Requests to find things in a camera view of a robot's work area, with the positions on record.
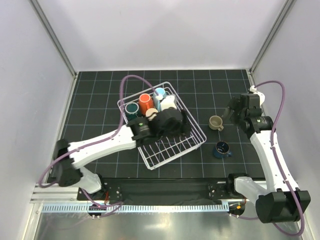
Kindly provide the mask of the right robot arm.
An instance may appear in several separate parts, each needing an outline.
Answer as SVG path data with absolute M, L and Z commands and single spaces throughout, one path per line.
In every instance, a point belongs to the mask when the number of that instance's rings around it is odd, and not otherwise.
M 274 125 L 269 116 L 262 115 L 261 93 L 242 93 L 232 97 L 222 117 L 238 126 L 253 145 L 266 180 L 266 188 L 256 183 L 246 173 L 228 175 L 225 192 L 230 198 L 242 195 L 255 205 L 262 223 L 297 222 L 300 212 L 311 202 L 308 191 L 300 190 L 293 179 L 281 153 Z

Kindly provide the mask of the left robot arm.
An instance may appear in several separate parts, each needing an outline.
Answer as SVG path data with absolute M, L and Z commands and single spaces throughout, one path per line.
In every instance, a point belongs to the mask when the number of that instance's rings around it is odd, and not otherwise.
M 168 108 L 150 117 L 136 117 L 115 131 L 85 141 L 60 139 L 53 155 L 57 165 L 55 182 L 60 187 L 82 188 L 94 200 L 101 200 L 106 194 L 102 177 L 86 169 L 87 164 L 113 153 L 151 145 L 165 137 L 184 136 L 190 131 L 187 112 Z

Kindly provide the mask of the light blue mug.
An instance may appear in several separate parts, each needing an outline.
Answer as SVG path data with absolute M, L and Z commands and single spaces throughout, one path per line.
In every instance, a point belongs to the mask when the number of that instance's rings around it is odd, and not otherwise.
M 155 91 L 153 92 L 153 102 L 154 106 L 157 107 L 160 101 L 165 98 L 167 95 L 166 91 L 162 87 L 157 87 Z

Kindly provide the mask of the tall beige cup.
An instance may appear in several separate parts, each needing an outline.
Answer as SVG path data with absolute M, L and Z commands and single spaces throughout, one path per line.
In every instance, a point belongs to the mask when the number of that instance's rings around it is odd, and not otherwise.
M 152 121 L 158 114 L 158 110 L 156 108 L 149 108 L 146 113 L 145 117 L 147 118 L 148 121 Z

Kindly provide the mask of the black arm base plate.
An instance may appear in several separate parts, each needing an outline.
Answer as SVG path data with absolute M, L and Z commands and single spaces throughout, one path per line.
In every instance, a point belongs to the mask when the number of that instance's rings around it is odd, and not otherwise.
M 179 206 L 243 201 L 227 178 L 104 178 L 111 203 Z

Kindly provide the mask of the dark blue mug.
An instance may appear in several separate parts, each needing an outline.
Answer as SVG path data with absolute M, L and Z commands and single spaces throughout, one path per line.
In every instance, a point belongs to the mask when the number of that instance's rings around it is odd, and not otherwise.
M 217 142 L 213 149 L 213 156 L 217 159 L 231 157 L 230 146 L 224 141 Z

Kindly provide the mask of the orange mug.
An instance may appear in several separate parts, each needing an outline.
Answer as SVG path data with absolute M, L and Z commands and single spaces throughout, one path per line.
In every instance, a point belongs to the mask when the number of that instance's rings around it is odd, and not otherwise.
M 153 99 L 147 93 L 143 93 L 139 96 L 138 104 L 142 115 L 146 115 L 147 110 L 154 107 Z

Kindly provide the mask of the small beige cup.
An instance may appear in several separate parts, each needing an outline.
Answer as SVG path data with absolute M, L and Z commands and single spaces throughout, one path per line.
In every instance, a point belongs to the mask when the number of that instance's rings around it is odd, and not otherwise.
M 213 115 L 209 118 L 208 126 L 211 130 L 222 131 L 224 129 L 223 120 L 218 115 Z

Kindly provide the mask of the dark green mug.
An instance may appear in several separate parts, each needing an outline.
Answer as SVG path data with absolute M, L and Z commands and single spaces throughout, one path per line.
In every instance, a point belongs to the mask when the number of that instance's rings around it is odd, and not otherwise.
M 129 102 L 125 105 L 124 110 L 128 121 L 140 117 L 140 107 L 136 102 Z

